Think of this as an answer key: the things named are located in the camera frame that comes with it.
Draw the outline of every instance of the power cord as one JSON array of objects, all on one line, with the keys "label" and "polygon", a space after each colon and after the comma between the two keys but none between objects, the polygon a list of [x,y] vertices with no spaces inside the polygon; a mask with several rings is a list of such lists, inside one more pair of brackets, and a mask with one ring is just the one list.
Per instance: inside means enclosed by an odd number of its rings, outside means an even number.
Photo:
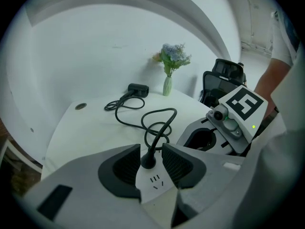
[{"label": "power cord", "polygon": [[[176,117],[177,115],[177,110],[174,109],[174,108],[166,108],[166,109],[160,109],[160,110],[154,110],[154,111],[150,111],[146,114],[144,114],[141,118],[141,125],[133,125],[133,124],[130,124],[130,123],[126,123],[122,120],[119,119],[118,117],[118,110],[120,107],[123,107],[123,108],[127,108],[127,109],[142,109],[144,106],[145,106],[145,101],[141,98],[141,97],[138,97],[138,96],[126,96],[124,95],[123,97],[121,97],[119,100],[116,100],[116,101],[112,101],[110,103],[108,103],[105,107],[104,107],[104,110],[105,111],[112,111],[112,110],[115,110],[115,118],[118,122],[122,123],[123,125],[127,125],[127,126],[132,126],[132,127],[136,127],[136,128],[139,128],[139,129],[143,129],[145,130],[145,134],[144,134],[144,142],[146,144],[146,146],[148,147],[148,151],[149,153],[151,154],[154,154],[154,152],[156,150],[161,150],[162,147],[156,147],[160,137],[164,137],[166,139],[166,143],[169,143],[170,142],[170,139],[168,138],[168,136],[172,133],[172,128],[170,126],[170,123],[174,120],[174,118]],[[142,102],[143,102],[143,105],[140,106],[140,107],[129,107],[129,106],[125,106],[124,103],[129,100],[129,99],[140,99]],[[173,115],[167,120],[167,122],[156,122],[156,123],[153,123],[151,124],[149,127],[146,127],[144,125],[144,118],[150,114],[153,114],[153,113],[158,113],[158,112],[165,112],[165,111],[173,111]],[[156,131],[156,130],[153,130],[151,129],[153,126],[155,125],[158,125],[158,124],[163,124],[162,128],[159,130],[159,131]],[[169,132],[168,133],[164,133],[164,131],[169,128]],[[152,142],[152,145],[149,145],[148,142],[147,142],[147,134],[151,134],[151,135],[154,135],[155,136],[155,139],[153,140]]]}]

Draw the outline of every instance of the flower vase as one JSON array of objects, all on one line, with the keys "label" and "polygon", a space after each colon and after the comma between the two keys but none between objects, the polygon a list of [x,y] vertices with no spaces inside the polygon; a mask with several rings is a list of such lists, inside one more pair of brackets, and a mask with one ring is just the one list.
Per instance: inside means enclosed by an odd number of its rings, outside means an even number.
[{"label": "flower vase", "polygon": [[173,80],[171,77],[166,77],[163,85],[163,95],[168,96],[171,93]]}]

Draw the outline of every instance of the white table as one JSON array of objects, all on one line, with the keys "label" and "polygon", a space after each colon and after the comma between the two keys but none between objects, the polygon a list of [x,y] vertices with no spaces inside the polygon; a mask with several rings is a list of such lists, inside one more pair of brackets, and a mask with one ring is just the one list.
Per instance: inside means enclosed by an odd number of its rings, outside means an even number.
[{"label": "white table", "polygon": [[[104,111],[107,103],[118,100],[122,95],[123,93],[119,93],[100,98],[83,99],[70,105],[50,141],[42,169],[42,179],[73,159],[111,148],[141,144],[141,156],[146,153],[145,131],[122,125],[115,119],[114,111]],[[86,103],[87,106],[81,110],[75,110],[75,106],[80,103]],[[131,99],[126,102],[126,105],[137,107],[141,106],[142,102]],[[173,132],[169,135],[170,142],[174,144],[190,123],[205,117],[210,110],[199,101],[173,89],[170,96],[151,91],[145,98],[144,108],[139,110],[121,108],[118,116],[127,123],[141,125],[141,117],[145,113],[170,107],[177,109],[178,112],[171,123]],[[166,122],[172,114],[172,111],[150,114],[144,119],[144,123],[148,127],[155,122]],[[151,144],[154,136],[148,134],[147,139]],[[157,146],[161,146],[163,142],[165,139],[160,138]]]}]

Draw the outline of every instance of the black chair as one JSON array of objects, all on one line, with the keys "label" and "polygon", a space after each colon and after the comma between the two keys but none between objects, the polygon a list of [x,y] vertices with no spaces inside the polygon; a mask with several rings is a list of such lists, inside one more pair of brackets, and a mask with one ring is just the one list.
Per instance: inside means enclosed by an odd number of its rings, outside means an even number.
[{"label": "black chair", "polygon": [[241,83],[244,82],[244,70],[242,66],[228,60],[216,59],[212,72],[218,72],[229,80],[233,79]]},{"label": "black chair", "polygon": [[218,72],[206,71],[203,74],[203,91],[200,102],[215,108],[219,104],[220,98],[240,85],[242,85],[241,82],[226,78]]}]

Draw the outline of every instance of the person's arm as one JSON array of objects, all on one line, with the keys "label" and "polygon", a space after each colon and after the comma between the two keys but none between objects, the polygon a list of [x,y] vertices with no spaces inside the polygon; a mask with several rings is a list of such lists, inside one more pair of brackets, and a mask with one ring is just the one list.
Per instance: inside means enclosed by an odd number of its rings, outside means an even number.
[{"label": "person's arm", "polygon": [[271,59],[266,72],[259,79],[255,92],[268,101],[268,107],[264,118],[266,118],[275,108],[275,104],[270,94],[284,79],[290,70],[290,66],[278,59]]}]

